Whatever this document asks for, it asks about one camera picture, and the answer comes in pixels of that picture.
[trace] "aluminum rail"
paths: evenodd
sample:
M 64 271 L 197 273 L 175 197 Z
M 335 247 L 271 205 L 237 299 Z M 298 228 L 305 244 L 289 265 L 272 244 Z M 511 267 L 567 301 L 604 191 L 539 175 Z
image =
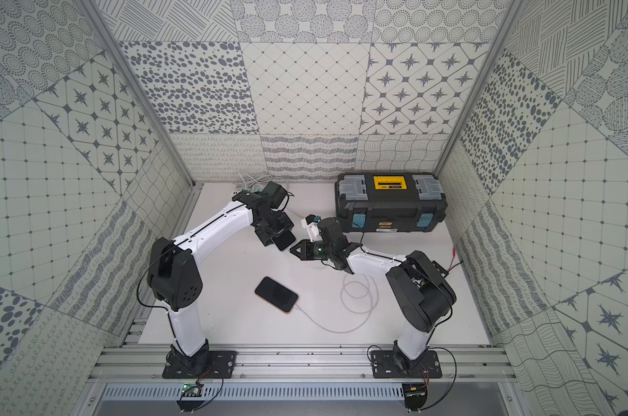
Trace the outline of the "aluminum rail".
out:
M 503 348 L 446 346 L 457 361 L 458 383 L 468 381 L 517 382 Z M 392 345 L 379 345 L 390 349 Z M 417 379 L 374 379 L 366 345 L 211 345 L 211 350 L 237 351 L 233 382 L 414 382 Z M 90 374 L 90 382 L 163 383 L 162 371 L 169 345 L 125 344 L 104 348 Z M 455 373 L 450 354 L 438 349 L 443 377 L 432 382 L 449 382 Z M 191 379 L 172 379 L 182 382 Z

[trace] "red wire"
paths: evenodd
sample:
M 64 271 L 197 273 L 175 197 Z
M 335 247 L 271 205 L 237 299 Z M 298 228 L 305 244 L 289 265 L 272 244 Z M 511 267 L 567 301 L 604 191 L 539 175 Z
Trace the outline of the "red wire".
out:
M 457 254 L 457 250 L 455 250 L 454 248 L 452 249 L 452 258 L 451 258 L 451 264 L 448 266 L 448 271 L 450 271 L 451 267 L 452 267 L 452 262 L 455 261 L 455 255 Z

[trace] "white cable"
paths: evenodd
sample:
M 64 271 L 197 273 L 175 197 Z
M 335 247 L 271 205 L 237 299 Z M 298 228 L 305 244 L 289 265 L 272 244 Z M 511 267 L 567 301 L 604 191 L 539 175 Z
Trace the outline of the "white cable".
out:
M 305 316 L 306 316 L 306 317 L 308 317 L 308 318 L 309 318 L 309 320 L 310 320 L 310 321 L 312 321 L 312 322 L 313 322 L 313 323 L 314 323 L 317 327 L 319 327 L 319 328 L 321 328 L 321 329 L 323 329 L 323 330 L 325 330 L 325 331 L 328 331 L 328 332 L 331 332 L 331 333 L 349 333 L 349 332 L 353 332 L 353 331 L 355 331 L 356 329 L 359 329 L 360 327 L 362 327 L 362 326 L 365 324 L 365 322 L 367 322 L 367 321 L 369 320 L 369 317 L 370 317 L 370 316 L 372 316 L 372 311 L 373 311 L 373 310 L 376 308 L 376 306 L 378 305 L 378 286 L 376 285 L 376 281 L 374 280 L 374 278 L 373 278 L 373 277 L 371 277 L 371 276 L 370 276 L 370 278 L 371 278 L 371 279 L 372 279 L 372 281 L 374 282 L 374 286 L 376 287 L 376 304 L 375 304 L 375 303 L 374 303 L 374 297 L 372 296 L 372 291 L 370 290 L 370 287 L 369 287 L 369 286 L 370 286 L 370 284 L 369 284 L 369 278 L 368 278 L 366 275 L 364 275 L 364 274 L 363 274 L 362 276 L 364 276 L 364 277 L 365 277 L 365 279 L 367 280 L 367 286 L 366 286 L 366 285 L 364 285 L 364 284 L 362 284 L 362 283 L 360 283 L 359 281 L 356 281 L 356 280 L 346 282 L 346 278 L 347 278 L 347 277 L 345 276 L 345 277 L 344 277 L 344 279 L 343 279 L 343 281 L 342 281 L 342 288 L 341 288 L 341 290 L 340 290 L 340 292 L 339 292 L 339 298 L 340 298 L 340 300 L 342 301 L 342 305 L 344 306 L 344 308 L 345 308 L 347 311 L 352 312 L 352 313 L 357 313 L 357 314 L 360 314 L 360 315 L 367 314 L 367 317 L 365 318 L 365 320 L 364 320 L 364 321 L 362 321 L 362 322 L 360 322 L 360 325 L 358 325 L 357 327 L 355 327 L 355 328 L 353 328 L 353 329 L 349 329 L 348 331 L 335 331 L 335 330 L 333 330 L 333 329 L 328 329 L 328 328 L 326 328 L 326 327 L 322 326 L 321 324 L 319 324 L 317 321 L 315 321 L 315 320 L 314 320 L 311 316 L 309 316 L 309 314 L 308 314 L 307 312 L 305 312 L 305 311 L 304 311 L 304 310 L 303 310 L 300 306 L 298 306 L 298 304 L 295 304 L 295 308 L 296 308 L 296 309 L 298 309 L 300 312 L 304 313 L 304 314 L 305 314 Z M 364 294 L 364 295 L 362 295 L 362 296 L 354 296 L 354 295 L 351 295 L 351 294 L 347 291 L 347 286 L 348 286 L 348 285 L 350 285 L 350 284 L 353 284 L 353 283 L 359 284 L 360 286 L 364 287 L 364 288 L 365 288 L 365 290 L 366 290 L 365 294 Z M 362 298 L 364 298 L 365 296 L 369 295 L 370 308 L 369 308 L 367 311 L 364 311 L 364 312 L 357 312 L 357 311 L 354 311 L 354 310 L 350 309 L 350 308 L 347 306 L 347 304 L 344 302 L 344 298 L 342 297 L 342 294 L 343 294 L 344 292 L 346 292 L 346 294 L 347 294 L 347 295 L 349 295 L 349 296 L 351 296 L 351 297 L 353 297 L 353 298 L 355 298 L 355 299 L 362 299 Z

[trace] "yellow toolbox label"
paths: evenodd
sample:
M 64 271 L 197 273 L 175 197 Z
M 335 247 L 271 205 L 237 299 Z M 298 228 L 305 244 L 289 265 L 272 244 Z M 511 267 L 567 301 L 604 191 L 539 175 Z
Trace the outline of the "yellow toolbox label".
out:
M 375 189 L 407 189 L 407 182 L 403 176 L 375 176 Z

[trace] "dotted pattern tile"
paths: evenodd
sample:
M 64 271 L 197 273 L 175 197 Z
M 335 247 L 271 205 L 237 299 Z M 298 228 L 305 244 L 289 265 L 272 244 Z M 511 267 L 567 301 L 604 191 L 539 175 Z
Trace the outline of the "dotted pattern tile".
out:
M 373 44 L 361 133 L 450 133 L 488 49 L 486 43 Z
M 51 85 L 35 102 L 119 194 L 157 141 L 105 52 Z
M 42 304 L 0 287 L 0 369 L 42 310 Z
M 508 0 L 378 0 L 376 42 L 490 42 Z
M 241 42 L 369 43 L 376 0 L 231 0 Z
M 101 49 L 74 1 L 0 0 L 0 63 L 30 97 Z
M 628 158 L 566 105 L 492 201 L 552 303 L 628 268 Z
M 35 103 L 0 121 L 0 286 L 46 302 L 120 196 Z
M 504 50 L 460 136 L 487 192 L 499 186 L 560 101 Z
M 358 134 L 368 44 L 241 45 L 261 134 Z
M 120 42 L 170 133 L 257 133 L 240 45 Z

